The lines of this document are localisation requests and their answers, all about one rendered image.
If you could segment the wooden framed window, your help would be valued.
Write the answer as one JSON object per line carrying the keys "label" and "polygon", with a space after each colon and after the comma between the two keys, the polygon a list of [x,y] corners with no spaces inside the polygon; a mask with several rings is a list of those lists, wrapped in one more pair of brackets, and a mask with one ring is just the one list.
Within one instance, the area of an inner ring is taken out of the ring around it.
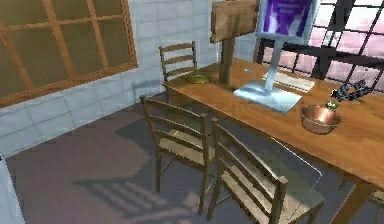
{"label": "wooden framed window", "polygon": [[137,66],[128,0],[0,0],[0,108]]}

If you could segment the wooden slatted chair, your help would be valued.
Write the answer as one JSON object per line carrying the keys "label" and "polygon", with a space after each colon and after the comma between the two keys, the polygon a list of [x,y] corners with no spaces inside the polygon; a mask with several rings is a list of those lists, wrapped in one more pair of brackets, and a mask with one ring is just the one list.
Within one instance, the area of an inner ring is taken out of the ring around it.
{"label": "wooden slatted chair", "polygon": [[[189,54],[177,55],[166,57],[167,54],[176,51],[189,51]],[[172,76],[177,76],[185,73],[190,73],[197,69],[197,57],[196,57],[196,47],[195,42],[186,42],[178,43],[169,46],[160,46],[159,47],[160,62],[163,72],[163,80],[165,82]],[[169,70],[168,66],[175,65],[178,63],[190,62],[188,66],[182,66],[181,68],[175,68]]]}
{"label": "wooden slatted chair", "polygon": [[144,118],[156,145],[155,190],[160,191],[161,176],[177,161],[202,173],[198,214],[204,210],[211,186],[209,173],[215,159],[212,132],[207,114],[157,99],[141,96]]}
{"label": "wooden slatted chair", "polygon": [[313,224],[325,202],[319,192],[267,151],[252,152],[216,118],[212,130],[217,175],[207,220],[226,190],[253,224],[296,224],[303,217]]}

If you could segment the white keyboard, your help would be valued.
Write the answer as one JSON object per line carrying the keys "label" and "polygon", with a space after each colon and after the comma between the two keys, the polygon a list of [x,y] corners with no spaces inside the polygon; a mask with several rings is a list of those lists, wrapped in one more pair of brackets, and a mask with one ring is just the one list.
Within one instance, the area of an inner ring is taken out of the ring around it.
{"label": "white keyboard", "polygon": [[295,89],[304,93],[309,92],[314,86],[315,82],[303,78],[291,77],[285,73],[276,72],[274,83],[288,88]]}

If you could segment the copper bowl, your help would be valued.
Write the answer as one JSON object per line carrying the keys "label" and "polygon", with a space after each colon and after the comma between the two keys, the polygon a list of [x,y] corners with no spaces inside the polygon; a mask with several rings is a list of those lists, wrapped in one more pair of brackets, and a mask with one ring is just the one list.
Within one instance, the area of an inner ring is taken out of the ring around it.
{"label": "copper bowl", "polygon": [[302,127],[318,135],[329,134],[342,123],[342,118],[336,111],[318,105],[302,106],[300,115]]}

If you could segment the green round dish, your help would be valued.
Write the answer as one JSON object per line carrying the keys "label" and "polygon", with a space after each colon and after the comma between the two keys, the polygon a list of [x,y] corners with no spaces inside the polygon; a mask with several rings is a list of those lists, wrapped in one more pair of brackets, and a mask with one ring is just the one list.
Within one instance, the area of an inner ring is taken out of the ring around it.
{"label": "green round dish", "polygon": [[187,81],[192,84],[206,84],[211,81],[207,74],[193,73],[187,77]]}

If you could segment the black framed window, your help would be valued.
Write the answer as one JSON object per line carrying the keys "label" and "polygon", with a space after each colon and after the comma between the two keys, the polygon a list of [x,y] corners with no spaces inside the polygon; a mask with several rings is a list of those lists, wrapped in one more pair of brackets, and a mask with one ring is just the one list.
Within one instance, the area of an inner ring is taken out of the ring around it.
{"label": "black framed window", "polygon": [[285,45],[278,68],[384,94],[384,0],[320,0],[308,44]]}

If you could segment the pale blue computer monitor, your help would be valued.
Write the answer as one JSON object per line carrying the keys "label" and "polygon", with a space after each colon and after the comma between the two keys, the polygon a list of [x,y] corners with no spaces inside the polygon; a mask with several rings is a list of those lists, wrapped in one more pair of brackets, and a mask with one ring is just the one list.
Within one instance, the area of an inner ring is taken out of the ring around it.
{"label": "pale blue computer monitor", "polygon": [[235,90],[236,97],[286,114],[300,95],[274,87],[274,80],[285,43],[307,45],[320,0],[261,0],[257,38],[274,41],[273,53],[264,83],[250,81]]}

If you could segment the wooden board on post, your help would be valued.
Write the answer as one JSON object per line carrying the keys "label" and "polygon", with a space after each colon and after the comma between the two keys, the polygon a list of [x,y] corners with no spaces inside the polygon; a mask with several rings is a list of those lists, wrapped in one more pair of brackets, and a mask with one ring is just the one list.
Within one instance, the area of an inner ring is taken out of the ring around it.
{"label": "wooden board on post", "polygon": [[253,33],[256,29],[260,0],[224,0],[212,3],[212,43],[221,44],[219,81],[230,82],[235,38]]}

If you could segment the wooden table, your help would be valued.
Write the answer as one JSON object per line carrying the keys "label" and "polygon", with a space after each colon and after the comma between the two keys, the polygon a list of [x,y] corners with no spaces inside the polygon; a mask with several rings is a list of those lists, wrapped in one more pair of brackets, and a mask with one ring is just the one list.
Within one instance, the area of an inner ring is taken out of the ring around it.
{"label": "wooden table", "polygon": [[300,108],[323,105],[333,83],[317,80],[287,114],[248,103],[233,91],[252,80],[260,81],[268,71],[264,65],[234,59],[230,82],[218,81],[220,65],[201,69],[211,76],[207,84],[190,84],[184,76],[164,83],[182,104],[186,97],[252,130],[270,136],[295,152],[320,162],[355,183],[328,224],[349,224],[374,191],[384,190],[384,96],[368,95],[359,102],[341,104],[337,112],[342,124],[328,135],[316,135],[301,126]]}

